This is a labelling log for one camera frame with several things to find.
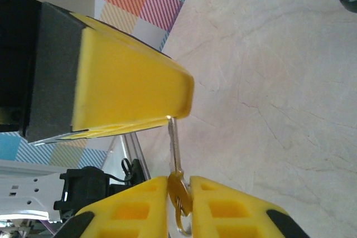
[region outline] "marble floor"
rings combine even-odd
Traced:
[[[187,176],[274,202],[311,237],[357,237],[356,41],[339,0],[186,0],[164,53],[195,78]],[[168,174],[166,127],[138,135]]]

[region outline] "metal key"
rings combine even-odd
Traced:
[[[182,226],[181,215],[187,217],[192,212],[192,194],[188,184],[184,180],[184,171],[181,168],[179,137],[177,133],[176,119],[168,116],[168,133],[170,135],[171,174],[168,177],[168,194],[175,207],[176,224],[180,233],[191,235],[190,227],[185,230]]]

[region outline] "key head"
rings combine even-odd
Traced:
[[[182,214],[187,217],[192,212],[193,201],[190,189],[184,180],[184,173],[172,172],[167,180],[167,188],[173,206],[176,207],[179,198]]]

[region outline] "white plastic part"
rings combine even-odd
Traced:
[[[54,210],[55,201],[61,200],[64,180],[61,173],[47,176],[0,179],[0,220],[30,218],[60,221]]]

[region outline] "brass key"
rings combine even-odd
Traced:
[[[192,212],[192,194],[189,185],[185,182],[184,171],[181,168],[179,137],[176,119],[168,116],[168,133],[170,135],[171,174],[168,177],[167,187],[171,202],[175,207],[177,229],[185,236],[191,235],[191,226],[185,230],[182,226],[181,215],[187,217]]]

